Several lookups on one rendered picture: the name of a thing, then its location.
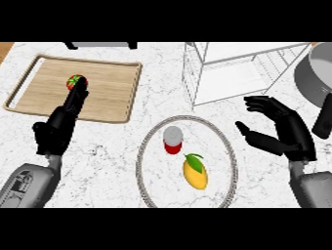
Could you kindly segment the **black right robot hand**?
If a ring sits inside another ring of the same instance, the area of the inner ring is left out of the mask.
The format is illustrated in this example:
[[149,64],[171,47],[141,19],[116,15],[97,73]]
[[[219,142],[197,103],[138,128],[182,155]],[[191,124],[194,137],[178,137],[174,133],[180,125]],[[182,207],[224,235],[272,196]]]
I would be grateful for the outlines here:
[[236,121],[234,126],[247,144],[278,156],[286,155],[290,161],[315,161],[314,141],[297,112],[268,96],[249,96],[243,100],[246,110],[262,113],[274,122],[277,131],[274,138]]

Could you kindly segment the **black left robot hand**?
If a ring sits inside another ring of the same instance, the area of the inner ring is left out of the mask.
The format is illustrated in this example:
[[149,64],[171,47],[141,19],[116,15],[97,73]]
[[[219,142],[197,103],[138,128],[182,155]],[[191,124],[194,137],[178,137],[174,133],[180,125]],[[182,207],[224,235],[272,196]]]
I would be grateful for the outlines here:
[[72,138],[76,118],[88,96],[85,79],[81,78],[69,91],[63,105],[51,112],[45,122],[32,125],[37,154],[62,155]]

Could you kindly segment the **yellow lemon with leaf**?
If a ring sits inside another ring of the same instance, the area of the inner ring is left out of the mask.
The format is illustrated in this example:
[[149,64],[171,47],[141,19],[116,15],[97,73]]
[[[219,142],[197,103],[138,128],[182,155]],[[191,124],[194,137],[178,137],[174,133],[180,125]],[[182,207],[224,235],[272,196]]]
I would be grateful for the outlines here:
[[202,159],[203,157],[199,154],[188,153],[184,155],[182,177],[196,189],[205,189],[208,184],[208,174]]

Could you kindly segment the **wooden cutting board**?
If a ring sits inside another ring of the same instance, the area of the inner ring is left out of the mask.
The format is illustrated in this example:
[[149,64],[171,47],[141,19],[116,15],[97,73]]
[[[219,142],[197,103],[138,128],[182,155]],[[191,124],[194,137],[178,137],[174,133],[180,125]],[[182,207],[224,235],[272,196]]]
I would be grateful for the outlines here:
[[129,120],[141,64],[38,54],[3,104],[9,111],[48,116],[75,93],[84,96],[78,118],[101,123]]

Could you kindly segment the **red tomato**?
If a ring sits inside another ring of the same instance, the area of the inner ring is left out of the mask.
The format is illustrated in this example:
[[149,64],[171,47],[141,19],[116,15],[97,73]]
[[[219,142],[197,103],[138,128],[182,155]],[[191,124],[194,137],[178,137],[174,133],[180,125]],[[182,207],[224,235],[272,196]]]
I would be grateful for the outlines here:
[[68,80],[66,80],[66,88],[68,88],[69,91],[73,89],[75,84],[76,84],[76,82],[78,82],[78,80],[79,80],[81,78],[85,79],[85,85],[88,86],[88,80],[87,80],[87,78],[84,77],[84,75],[81,75],[81,74],[73,74],[73,75],[68,78]]

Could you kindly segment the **red can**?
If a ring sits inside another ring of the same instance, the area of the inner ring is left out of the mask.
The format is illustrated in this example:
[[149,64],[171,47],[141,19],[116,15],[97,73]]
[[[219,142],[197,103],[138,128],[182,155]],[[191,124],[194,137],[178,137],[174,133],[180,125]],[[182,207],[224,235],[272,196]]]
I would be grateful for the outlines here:
[[163,131],[163,146],[168,154],[178,154],[181,149],[182,134],[175,126],[168,126]]

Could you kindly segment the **grey appliance with black feet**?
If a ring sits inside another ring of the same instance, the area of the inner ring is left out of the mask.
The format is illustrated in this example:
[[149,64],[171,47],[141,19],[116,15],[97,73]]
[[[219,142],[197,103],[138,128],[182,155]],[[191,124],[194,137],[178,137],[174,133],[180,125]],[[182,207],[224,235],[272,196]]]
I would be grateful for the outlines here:
[[79,47],[126,47],[129,50],[137,49],[137,42],[63,42],[69,50]]

